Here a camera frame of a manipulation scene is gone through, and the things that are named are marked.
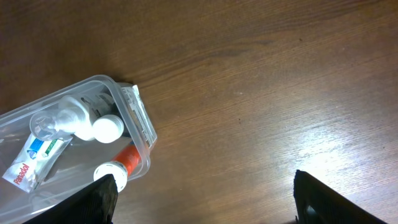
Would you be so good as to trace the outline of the orange bottle white cap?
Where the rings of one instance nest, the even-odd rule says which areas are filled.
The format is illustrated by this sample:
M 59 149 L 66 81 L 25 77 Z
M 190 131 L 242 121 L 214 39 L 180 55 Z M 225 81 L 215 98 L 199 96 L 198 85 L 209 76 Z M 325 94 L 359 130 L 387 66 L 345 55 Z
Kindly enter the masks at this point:
M 111 161 L 98 166 L 93 173 L 93 180 L 97 181 L 105 175 L 112 174 L 120 193 L 127 184 L 128 177 L 141 162 L 137 147 L 130 142 Z

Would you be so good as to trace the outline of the white Panadol box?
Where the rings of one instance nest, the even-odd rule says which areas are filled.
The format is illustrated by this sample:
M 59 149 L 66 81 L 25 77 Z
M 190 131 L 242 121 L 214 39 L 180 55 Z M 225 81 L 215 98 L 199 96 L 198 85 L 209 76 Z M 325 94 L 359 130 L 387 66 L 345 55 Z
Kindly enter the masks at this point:
M 55 161 L 72 139 L 72 136 L 67 136 L 65 139 L 42 141 L 30 134 L 2 178 L 30 193 L 46 178 Z

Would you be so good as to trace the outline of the dark bottle white cap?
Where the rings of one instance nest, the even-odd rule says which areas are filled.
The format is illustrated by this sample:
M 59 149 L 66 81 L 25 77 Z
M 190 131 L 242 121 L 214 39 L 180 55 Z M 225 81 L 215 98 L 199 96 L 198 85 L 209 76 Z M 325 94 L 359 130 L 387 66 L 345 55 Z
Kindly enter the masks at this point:
M 101 143 L 112 143 L 124 132 L 124 123 L 119 116 L 107 114 L 92 125 L 94 138 Z

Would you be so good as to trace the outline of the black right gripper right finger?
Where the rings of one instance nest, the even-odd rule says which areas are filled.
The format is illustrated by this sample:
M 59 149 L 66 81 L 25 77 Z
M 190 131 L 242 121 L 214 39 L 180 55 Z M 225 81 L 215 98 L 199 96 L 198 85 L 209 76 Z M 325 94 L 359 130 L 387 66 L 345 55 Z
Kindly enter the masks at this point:
M 297 170 L 294 178 L 296 222 L 303 224 L 382 223 L 307 172 Z

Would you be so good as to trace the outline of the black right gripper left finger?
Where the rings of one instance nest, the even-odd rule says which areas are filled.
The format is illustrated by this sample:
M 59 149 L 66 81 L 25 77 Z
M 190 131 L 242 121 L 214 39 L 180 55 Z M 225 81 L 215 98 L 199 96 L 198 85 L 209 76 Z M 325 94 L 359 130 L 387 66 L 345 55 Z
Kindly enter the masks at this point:
M 107 174 L 24 224 L 112 224 L 118 190 Z

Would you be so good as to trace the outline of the white spray bottle clear cap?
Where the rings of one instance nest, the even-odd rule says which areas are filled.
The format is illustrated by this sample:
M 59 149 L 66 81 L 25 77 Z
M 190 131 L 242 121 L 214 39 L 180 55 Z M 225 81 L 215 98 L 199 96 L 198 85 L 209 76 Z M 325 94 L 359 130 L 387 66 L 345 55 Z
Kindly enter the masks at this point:
M 66 139 L 74 134 L 84 141 L 94 140 L 93 123 L 110 114 L 113 97 L 107 93 L 65 95 L 58 108 L 41 110 L 30 119 L 30 130 L 39 140 Z

